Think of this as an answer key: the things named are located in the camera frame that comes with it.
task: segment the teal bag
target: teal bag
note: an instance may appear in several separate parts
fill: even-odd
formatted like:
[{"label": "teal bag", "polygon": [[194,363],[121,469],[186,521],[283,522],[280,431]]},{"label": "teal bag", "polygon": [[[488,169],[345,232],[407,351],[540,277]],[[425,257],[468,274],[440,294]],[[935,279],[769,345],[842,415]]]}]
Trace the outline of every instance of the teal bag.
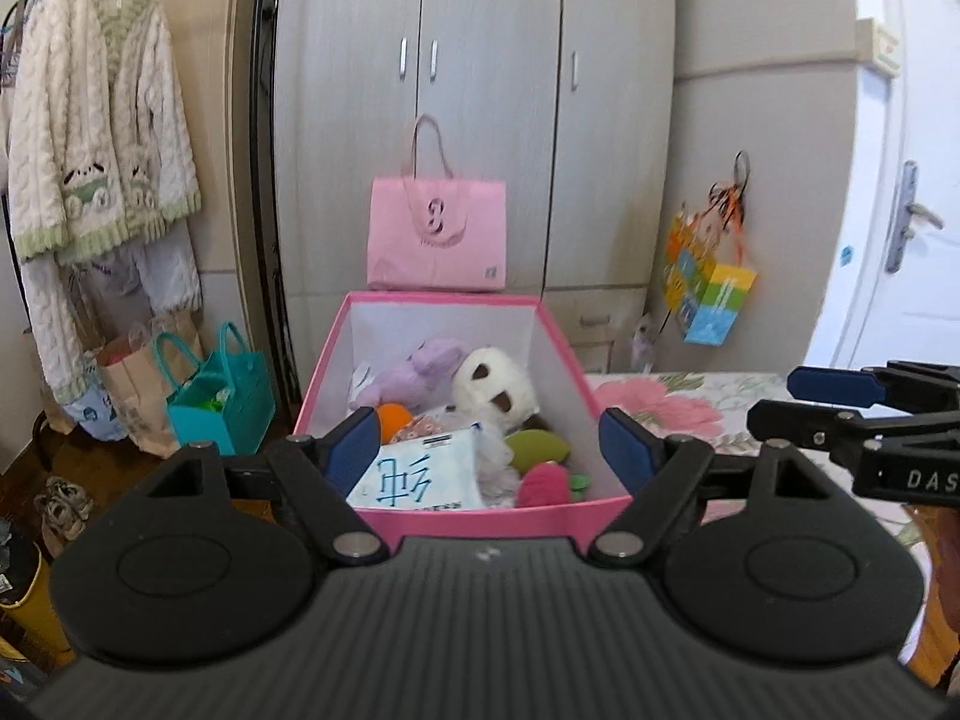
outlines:
[{"label": "teal bag", "polygon": [[[227,352],[227,333],[240,344],[238,354]],[[160,345],[173,343],[197,367],[185,382],[174,381]],[[260,448],[277,411],[267,375],[267,361],[251,352],[233,322],[220,327],[219,348],[200,362],[190,347],[174,333],[160,333],[154,341],[157,366],[173,388],[167,398],[167,415],[181,445],[211,440],[224,455],[251,455]]]}]

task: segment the white door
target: white door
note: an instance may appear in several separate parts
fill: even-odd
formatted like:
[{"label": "white door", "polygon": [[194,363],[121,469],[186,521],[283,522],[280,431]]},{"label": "white door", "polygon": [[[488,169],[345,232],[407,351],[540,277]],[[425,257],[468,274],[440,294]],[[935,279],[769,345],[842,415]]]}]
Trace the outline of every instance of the white door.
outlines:
[{"label": "white door", "polygon": [[[507,286],[544,285],[557,105],[560,0],[424,0],[419,112],[457,175],[507,184]],[[433,133],[418,175],[443,175]]]},{"label": "white door", "polygon": [[674,0],[563,0],[548,289],[650,280],[675,21]]},{"label": "white door", "polygon": [[881,266],[851,367],[960,365],[960,0],[901,2],[904,159],[919,164],[917,201],[944,229],[915,217],[899,272]]},{"label": "white door", "polygon": [[280,0],[277,222],[303,388],[344,295],[366,287],[373,178],[399,173],[409,153],[419,6]]}]

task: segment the wardrobe door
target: wardrobe door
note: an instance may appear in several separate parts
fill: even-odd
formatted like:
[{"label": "wardrobe door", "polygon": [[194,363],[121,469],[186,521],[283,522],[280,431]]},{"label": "wardrobe door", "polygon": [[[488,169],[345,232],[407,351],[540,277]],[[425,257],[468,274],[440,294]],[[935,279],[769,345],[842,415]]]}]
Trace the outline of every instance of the wardrobe door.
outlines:
[{"label": "wardrobe door", "polygon": [[416,117],[420,1],[280,0],[277,223],[300,371],[366,287],[371,183],[400,172]]},{"label": "wardrobe door", "polygon": [[[419,112],[457,175],[507,183],[507,284],[539,293],[550,207],[560,0],[424,0]],[[442,175],[421,135],[418,174]]]},{"label": "wardrobe door", "polygon": [[650,281],[674,23],[674,0],[563,0],[547,288]]}]

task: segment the ribbed black surface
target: ribbed black surface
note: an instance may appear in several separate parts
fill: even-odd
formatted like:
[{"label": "ribbed black surface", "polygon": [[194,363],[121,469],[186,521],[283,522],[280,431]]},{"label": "ribbed black surface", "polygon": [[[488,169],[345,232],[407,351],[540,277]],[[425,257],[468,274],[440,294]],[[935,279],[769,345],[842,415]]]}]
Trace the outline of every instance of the ribbed black surface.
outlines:
[{"label": "ribbed black surface", "polygon": [[920,720],[939,706],[894,659],[732,659],[642,576],[592,568],[566,541],[414,538],[335,573],[294,628],[233,661],[138,674],[84,659],[31,704],[44,720]]}]

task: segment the open storage box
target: open storage box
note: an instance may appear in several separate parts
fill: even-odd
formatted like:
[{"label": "open storage box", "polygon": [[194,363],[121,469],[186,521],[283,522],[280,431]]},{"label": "open storage box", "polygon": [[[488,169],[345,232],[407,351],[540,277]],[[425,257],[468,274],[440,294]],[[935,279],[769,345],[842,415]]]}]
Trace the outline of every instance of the open storage box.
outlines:
[{"label": "open storage box", "polygon": [[[457,338],[473,349],[498,346],[526,368],[541,415],[570,444],[568,468],[590,478],[587,500],[564,506],[478,512],[359,509],[362,517],[391,549],[405,536],[570,536],[586,547],[630,498],[600,453],[600,410],[587,381],[560,328],[537,298],[351,293],[323,347],[296,420],[296,432],[315,437],[329,433],[349,413],[350,381],[357,367],[369,365],[376,375],[406,359],[429,338]],[[434,396],[435,402],[427,404],[428,408],[450,402],[448,388],[438,389]],[[373,455],[362,451],[354,454],[350,461],[362,464],[362,473]]]}]

